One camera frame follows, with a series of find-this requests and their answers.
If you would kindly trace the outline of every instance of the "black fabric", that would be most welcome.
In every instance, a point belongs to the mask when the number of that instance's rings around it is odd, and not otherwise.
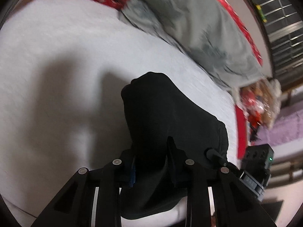
[[[224,123],[188,99],[163,73],[148,72],[121,92],[126,122],[136,159],[136,182],[121,190],[121,216],[137,219],[168,211],[187,195],[170,182],[166,141],[206,168],[205,157],[214,148],[226,158],[228,137]]]

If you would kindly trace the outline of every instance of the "black garment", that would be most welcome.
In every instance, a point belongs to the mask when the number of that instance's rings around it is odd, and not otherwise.
[[[148,72],[121,92],[126,122],[136,159],[136,182],[122,189],[121,216],[137,219],[172,209],[187,195],[170,181],[166,160],[167,137],[177,148],[206,168],[207,148],[226,158],[228,137],[224,123],[188,99],[163,73]]]

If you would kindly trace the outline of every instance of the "silver bolt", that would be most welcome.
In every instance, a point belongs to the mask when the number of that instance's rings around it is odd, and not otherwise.
[[[79,174],[85,174],[87,172],[87,169],[86,168],[80,168],[79,170],[78,170],[78,173]]]
[[[221,172],[224,174],[227,174],[227,173],[229,173],[229,169],[227,167],[222,167]]]
[[[194,164],[194,161],[193,161],[192,159],[187,159],[187,160],[185,161],[185,164],[186,164],[186,165],[189,165],[189,166],[192,166],[192,165]]]
[[[113,160],[113,164],[116,165],[116,166],[120,165],[121,163],[122,163],[122,160],[120,160],[120,159],[114,159]]]

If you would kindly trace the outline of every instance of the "white bed sheet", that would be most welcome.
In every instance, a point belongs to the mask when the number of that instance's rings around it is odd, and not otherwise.
[[[4,24],[0,55],[0,190],[33,215],[78,168],[100,168],[130,147],[120,91],[149,71],[165,73],[225,123],[228,159],[237,163],[230,95],[177,49],[120,22],[112,8],[34,0]],[[122,223],[168,226],[185,209],[182,199],[169,212]]]

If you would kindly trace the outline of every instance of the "gray fabric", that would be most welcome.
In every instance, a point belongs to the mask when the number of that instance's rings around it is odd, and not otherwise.
[[[263,77],[250,44],[217,0],[129,0],[119,19],[177,47],[224,89]]]

